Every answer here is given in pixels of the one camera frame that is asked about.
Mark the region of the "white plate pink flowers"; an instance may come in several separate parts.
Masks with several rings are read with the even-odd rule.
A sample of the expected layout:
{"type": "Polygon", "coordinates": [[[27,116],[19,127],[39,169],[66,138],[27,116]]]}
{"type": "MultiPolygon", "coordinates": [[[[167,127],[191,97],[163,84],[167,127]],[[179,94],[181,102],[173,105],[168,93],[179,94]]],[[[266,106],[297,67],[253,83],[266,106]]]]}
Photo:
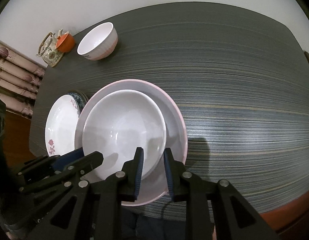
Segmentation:
{"type": "Polygon", "coordinates": [[[45,125],[48,156],[64,155],[75,149],[79,107],[70,95],[58,98],[50,109],[45,125]]]}

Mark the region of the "white bowl blue print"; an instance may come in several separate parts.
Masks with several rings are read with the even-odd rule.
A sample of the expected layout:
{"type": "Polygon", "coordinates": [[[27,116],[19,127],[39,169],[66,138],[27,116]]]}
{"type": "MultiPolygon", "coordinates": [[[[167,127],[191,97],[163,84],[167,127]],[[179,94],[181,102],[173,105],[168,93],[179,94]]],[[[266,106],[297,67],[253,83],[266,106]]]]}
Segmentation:
{"type": "Polygon", "coordinates": [[[83,152],[102,153],[103,163],[92,171],[105,180],[144,150],[142,178],[156,168],[166,145],[166,124],[158,105],[146,94],[123,89],[102,98],[90,111],[82,135],[83,152]]]}

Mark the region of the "large pink bowl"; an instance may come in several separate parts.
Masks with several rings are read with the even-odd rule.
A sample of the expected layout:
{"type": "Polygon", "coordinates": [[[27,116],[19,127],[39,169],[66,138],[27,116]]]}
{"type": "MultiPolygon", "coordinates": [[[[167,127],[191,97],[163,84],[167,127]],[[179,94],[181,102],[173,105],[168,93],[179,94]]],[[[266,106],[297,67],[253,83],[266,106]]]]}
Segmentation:
{"type": "MultiPolygon", "coordinates": [[[[166,147],[170,148],[175,160],[185,163],[188,149],[186,124],[172,98],[160,87],[143,80],[125,79],[112,82],[98,90],[86,103],[77,122],[74,146],[82,147],[83,128],[89,112],[105,96],[122,89],[132,89],[145,93],[160,108],[165,119],[166,147]]],[[[134,202],[122,202],[123,206],[135,207],[150,204],[168,192],[163,158],[146,178],[141,181],[139,195],[134,202]]]]}

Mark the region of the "small blue floral plate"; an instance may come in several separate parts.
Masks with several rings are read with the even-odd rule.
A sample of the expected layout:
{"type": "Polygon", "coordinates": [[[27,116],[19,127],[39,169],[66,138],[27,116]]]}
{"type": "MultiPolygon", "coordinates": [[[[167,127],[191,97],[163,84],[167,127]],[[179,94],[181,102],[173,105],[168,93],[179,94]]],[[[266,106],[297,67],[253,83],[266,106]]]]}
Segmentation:
{"type": "Polygon", "coordinates": [[[68,92],[68,95],[72,96],[78,105],[79,113],[82,112],[83,108],[85,107],[86,103],[88,102],[88,97],[78,90],[72,90],[68,92]]]}

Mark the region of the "striped floral curtain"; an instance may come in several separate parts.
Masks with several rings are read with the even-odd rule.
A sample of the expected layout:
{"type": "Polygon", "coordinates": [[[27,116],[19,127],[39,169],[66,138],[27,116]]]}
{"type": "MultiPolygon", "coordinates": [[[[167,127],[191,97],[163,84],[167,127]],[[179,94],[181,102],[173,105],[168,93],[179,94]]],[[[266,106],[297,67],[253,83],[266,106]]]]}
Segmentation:
{"type": "Polygon", "coordinates": [[[0,41],[0,100],[7,109],[32,118],[45,69],[0,41]]]}

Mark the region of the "floral ceramic teapot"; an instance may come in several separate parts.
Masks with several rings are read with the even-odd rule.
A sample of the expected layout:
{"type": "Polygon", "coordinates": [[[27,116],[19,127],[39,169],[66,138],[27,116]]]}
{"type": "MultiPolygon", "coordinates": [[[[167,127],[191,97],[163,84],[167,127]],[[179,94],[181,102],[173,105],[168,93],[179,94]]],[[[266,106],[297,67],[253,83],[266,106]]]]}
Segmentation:
{"type": "Polygon", "coordinates": [[[57,50],[56,43],[55,33],[49,32],[41,42],[36,54],[50,67],[55,67],[64,56],[64,53],[57,50]]]}

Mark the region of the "white pink ribbed bowl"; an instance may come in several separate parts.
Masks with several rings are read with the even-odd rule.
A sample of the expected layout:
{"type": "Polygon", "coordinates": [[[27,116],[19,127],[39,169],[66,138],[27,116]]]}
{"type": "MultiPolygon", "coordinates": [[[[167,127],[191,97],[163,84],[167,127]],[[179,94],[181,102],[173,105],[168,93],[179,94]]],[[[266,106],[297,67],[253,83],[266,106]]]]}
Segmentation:
{"type": "Polygon", "coordinates": [[[91,61],[101,60],[114,51],[118,40],[114,24],[105,22],[93,28],[82,38],[77,53],[91,61]]]}

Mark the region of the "orange teacup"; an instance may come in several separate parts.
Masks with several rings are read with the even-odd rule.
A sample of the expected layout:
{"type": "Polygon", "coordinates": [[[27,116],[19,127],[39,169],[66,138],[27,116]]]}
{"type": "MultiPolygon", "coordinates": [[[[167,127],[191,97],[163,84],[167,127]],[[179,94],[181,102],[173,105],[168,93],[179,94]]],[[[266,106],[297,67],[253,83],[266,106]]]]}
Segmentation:
{"type": "Polygon", "coordinates": [[[68,31],[63,33],[62,29],[59,30],[55,48],[62,53],[68,53],[74,48],[74,46],[74,37],[68,31]]]}

